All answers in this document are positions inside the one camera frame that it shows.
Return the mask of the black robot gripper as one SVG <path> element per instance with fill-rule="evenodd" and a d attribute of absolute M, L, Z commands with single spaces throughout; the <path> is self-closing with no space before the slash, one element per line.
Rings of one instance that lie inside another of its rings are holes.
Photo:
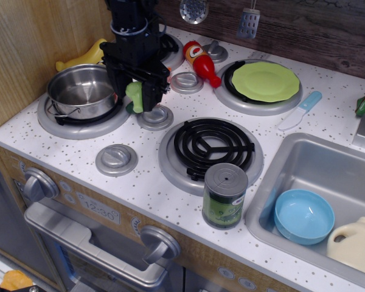
<path fill-rule="evenodd" d="M 113 90 L 119 99 L 124 99 L 133 79 L 143 82 L 143 110 L 151 111 L 170 90 L 167 82 L 170 71 L 158 58 L 165 30 L 159 30 L 158 26 L 110 28 L 115 41 L 104 42 L 100 48 Z"/>

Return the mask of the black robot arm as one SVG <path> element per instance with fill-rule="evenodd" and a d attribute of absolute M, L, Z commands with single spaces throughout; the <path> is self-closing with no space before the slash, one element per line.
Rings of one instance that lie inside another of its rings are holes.
<path fill-rule="evenodd" d="M 103 63 L 118 97 L 131 99 L 132 111 L 151 111 L 168 91 L 169 69 L 161 62 L 157 1 L 106 1 L 114 42 L 100 45 Z"/>

